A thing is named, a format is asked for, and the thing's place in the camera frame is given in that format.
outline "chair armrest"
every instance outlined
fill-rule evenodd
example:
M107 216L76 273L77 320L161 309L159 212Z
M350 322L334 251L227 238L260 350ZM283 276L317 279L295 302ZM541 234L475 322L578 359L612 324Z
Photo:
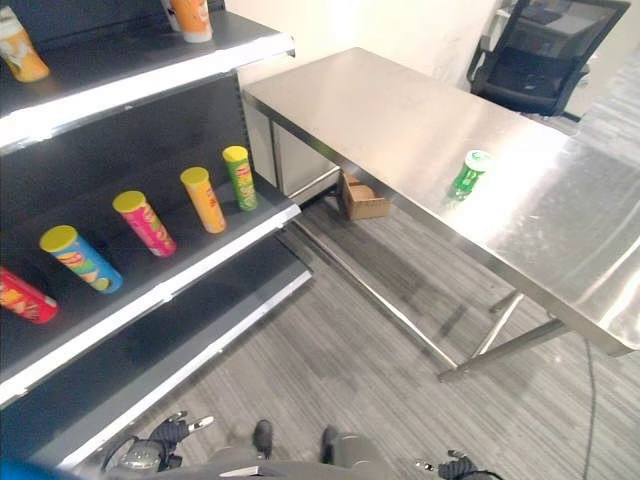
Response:
M591 69L589 68L589 65L585 63L584 67L582 67L580 69L580 73L578 75L578 79L587 76L589 73L591 73Z
M482 35L480 40L478 41L478 45L476 46L476 51L473 53L473 57L471 58L471 64L469 65L469 69L467 70L467 80L469 83L473 83L473 77L475 76L476 68L478 67L478 62L482 55L490 53L489 44L491 39L489 35Z

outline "red pringles can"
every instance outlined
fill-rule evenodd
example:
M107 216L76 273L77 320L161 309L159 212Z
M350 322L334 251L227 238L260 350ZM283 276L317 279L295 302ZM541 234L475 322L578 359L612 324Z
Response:
M155 256L168 257L176 251L175 242L142 192L122 192L113 200L113 208L122 215Z
M0 305L33 323L45 323L58 311L56 301L0 267Z

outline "blue pringles can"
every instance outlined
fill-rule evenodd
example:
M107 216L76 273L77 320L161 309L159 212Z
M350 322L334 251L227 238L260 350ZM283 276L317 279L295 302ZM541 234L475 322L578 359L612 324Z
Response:
M120 274L71 225L47 230L40 248L101 293L113 293L122 285Z

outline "yellow lid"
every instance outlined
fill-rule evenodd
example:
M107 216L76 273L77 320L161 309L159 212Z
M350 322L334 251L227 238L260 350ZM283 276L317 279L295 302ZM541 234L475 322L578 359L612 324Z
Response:
M180 181L185 185L197 185L209 180L209 172L203 167L187 168L180 174Z
M239 162L249 157L249 152L246 148L239 145L227 147L222 151L222 157L227 162Z
M122 192L116 198L113 199L113 208L120 213L134 212L142 207L147 200L144 198L142 192L137 190L129 190L128 192Z
M47 230L40 237L40 248L45 252L57 252L71 245L78 238L78 232L71 225L58 225Z

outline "pink pringles can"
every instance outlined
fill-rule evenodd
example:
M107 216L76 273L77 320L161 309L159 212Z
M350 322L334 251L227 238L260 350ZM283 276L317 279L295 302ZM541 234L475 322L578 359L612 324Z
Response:
M168 257L176 251L176 243L142 192L122 192L113 200L113 208L122 215L155 256Z

